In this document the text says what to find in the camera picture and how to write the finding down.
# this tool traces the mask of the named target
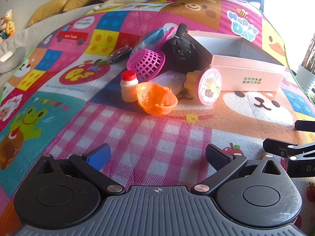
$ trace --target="cartoon apple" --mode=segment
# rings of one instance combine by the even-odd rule
[[[239,154],[243,154],[243,152],[241,151],[241,147],[239,145],[233,145],[233,143],[230,143],[231,147],[225,147],[223,148],[223,151],[227,152],[230,155],[233,155],[235,153],[239,153]]]
[[[82,65],[72,67],[59,78],[59,82],[64,85],[81,84],[94,81],[104,76],[110,70],[111,66],[107,61],[97,60],[95,63],[89,63],[86,60]]]
[[[287,171],[287,161],[286,161],[285,158],[283,158],[283,157],[281,158],[280,164],[281,164],[281,166],[283,167],[283,169],[284,169],[285,171]]]
[[[301,218],[300,215],[297,216],[297,219],[296,219],[296,221],[294,222],[294,225],[295,225],[296,227],[298,227],[299,229],[301,229],[302,218]]]
[[[306,197],[309,202],[315,202],[315,184],[309,182],[310,186],[306,190]]]

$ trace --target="toy yogurt bottle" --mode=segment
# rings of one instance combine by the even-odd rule
[[[136,87],[139,82],[135,71],[123,71],[121,74],[121,97],[125,102],[135,102],[138,100]]]

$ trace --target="play mat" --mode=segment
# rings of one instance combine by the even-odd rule
[[[125,103],[120,73],[126,61],[106,56],[134,46],[148,31],[180,23],[188,30],[239,35],[287,65],[284,43],[264,15],[244,0],[155,0],[104,9],[57,29],[34,49],[5,84],[0,107],[0,236],[21,224],[13,198],[42,154],[66,159],[102,143],[111,160],[101,172],[130,185],[187,185],[215,170],[205,159],[213,143],[226,152],[261,159],[262,142],[274,138],[305,144],[313,133],[294,130],[296,120],[314,120],[315,107],[287,67],[278,92],[221,92],[212,106],[178,96],[175,110],[153,117]],[[255,75],[245,75],[248,84]],[[15,139],[9,133],[15,131]],[[315,180],[293,179],[303,198],[296,225],[310,233]]]

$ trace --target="round pink container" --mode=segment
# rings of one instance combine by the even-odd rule
[[[184,87],[204,105],[213,104],[220,95],[222,78],[215,68],[206,68],[187,73]]]

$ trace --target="black plush cat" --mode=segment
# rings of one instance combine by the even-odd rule
[[[196,55],[196,47],[183,37],[186,30],[187,25],[181,23],[175,36],[167,40],[162,47],[166,62],[172,67],[169,70],[172,69],[181,73],[195,70],[193,59]]]

